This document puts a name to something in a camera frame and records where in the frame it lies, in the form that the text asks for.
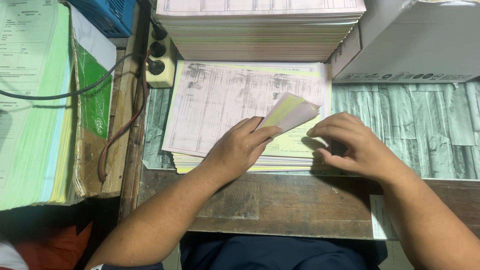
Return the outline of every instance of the forearm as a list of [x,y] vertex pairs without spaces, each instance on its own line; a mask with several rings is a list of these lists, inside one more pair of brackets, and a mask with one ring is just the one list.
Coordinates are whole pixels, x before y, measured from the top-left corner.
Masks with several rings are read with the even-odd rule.
[[381,181],[385,204],[407,257],[419,269],[480,265],[480,241],[412,170]]
[[143,203],[98,248],[85,269],[106,263],[150,265],[166,258],[193,222],[219,181],[198,167]]

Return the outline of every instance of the power strip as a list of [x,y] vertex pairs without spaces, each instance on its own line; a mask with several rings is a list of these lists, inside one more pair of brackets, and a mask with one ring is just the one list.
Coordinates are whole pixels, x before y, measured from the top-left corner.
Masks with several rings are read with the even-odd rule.
[[156,26],[159,28],[157,32],[150,24],[148,47],[152,52],[148,62],[152,65],[147,63],[146,79],[153,88],[169,88],[173,86],[177,48],[165,29],[161,25]]

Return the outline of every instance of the person's left hand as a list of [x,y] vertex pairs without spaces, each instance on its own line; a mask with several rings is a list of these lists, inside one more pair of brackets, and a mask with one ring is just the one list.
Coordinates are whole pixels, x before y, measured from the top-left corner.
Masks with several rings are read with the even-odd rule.
[[256,131],[263,117],[254,116],[240,121],[230,128],[215,144],[199,167],[205,169],[222,184],[229,183],[244,174],[260,157],[271,136],[283,130],[276,126]]

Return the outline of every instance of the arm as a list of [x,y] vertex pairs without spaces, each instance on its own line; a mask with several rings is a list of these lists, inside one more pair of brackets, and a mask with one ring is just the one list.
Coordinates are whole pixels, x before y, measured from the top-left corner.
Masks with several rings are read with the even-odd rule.
[[326,164],[380,183],[405,253],[417,269],[471,270],[480,265],[480,241],[440,198],[360,119],[334,114],[307,133],[348,147],[343,157],[318,149]]
[[142,266],[161,262],[188,230],[205,202],[223,185],[246,172],[265,150],[277,127],[255,132],[261,117],[233,126],[194,170],[155,194],[100,245],[85,267],[106,263]]

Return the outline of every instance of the hand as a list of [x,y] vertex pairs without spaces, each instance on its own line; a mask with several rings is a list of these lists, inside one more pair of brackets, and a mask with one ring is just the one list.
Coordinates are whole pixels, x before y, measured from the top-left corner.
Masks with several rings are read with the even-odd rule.
[[243,119],[230,128],[199,166],[208,168],[210,174],[218,176],[222,184],[240,177],[257,161],[272,140],[271,137],[283,132],[276,126],[254,131],[262,119],[258,116]]
[[356,116],[336,113],[318,122],[307,132],[308,137],[330,137],[348,147],[343,157],[333,156],[328,150],[317,149],[325,164],[354,172],[380,183],[394,179],[401,173],[412,172],[377,136]]

